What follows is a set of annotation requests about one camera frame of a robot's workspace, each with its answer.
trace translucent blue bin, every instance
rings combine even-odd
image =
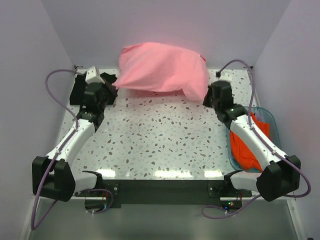
[[[256,114],[256,117],[259,121],[263,121],[264,123],[270,124],[270,140],[279,148],[281,149],[278,129],[276,125],[276,121],[274,116],[269,112],[267,109],[263,107],[253,107],[252,112]],[[231,146],[230,146],[230,130],[226,129],[226,141],[228,146],[228,155],[231,166],[234,168],[234,170],[243,170],[240,164],[237,162],[237,160],[234,158],[232,152],[231,152]],[[247,172],[251,173],[258,173],[259,171],[255,168],[248,170]]]

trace lavender wall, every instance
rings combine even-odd
[[[46,94],[46,74],[71,61],[39,0],[0,1],[0,239],[19,237],[32,196],[31,163],[56,140],[61,107]],[[67,100],[72,76],[50,86]]]
[[[301,159],[311,181],[310,196],[297,204],[314,239],[320,236],[319,9],[318,0],[292,0],[254,66],[261,105],[274,114],[284,150]]]
[[[255,64],[290,0],[42,2],[77,65],[115,67],[122,47],[153,41],[195,50],[218,67],[234,58]]]

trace speckled tabletop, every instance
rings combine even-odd
[[[247,106],[252,91],[247,71],[228,71],[235,102]],[[117,69],[100,69],[103,72],[118,75]],[[216,79],[215,72],[209,70],[210,81]],[[66,113],[59,140],[72,124]],[[74,174],[90,170],[104,179],[129,180],[222,179],[233,171],[226,127],[213,109],[188,101],[181,92],[127,89],[120,89],[115,106],[105,109],[104,121],[71,169]]]

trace pink fabric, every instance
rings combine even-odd
[[[123,48],[117,88],[171,92],[182,89],[191,101],[203,101],[208,90],[206,60],[197,52],[155,42]]]

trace orange cloth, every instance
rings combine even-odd
[[[268,123],[264,123],[263,121],[257,120],[256,116],[253,113],[251,113],[251,116],[253,121],[261,129],[261,131],[268,138],[270,138],[270,125]],[[262,168],[254,154],[250,151],[247,145],[232,131],[230,131],[230,145],[235,160],[241,165],[244,170],[255,168],[262,172]]]

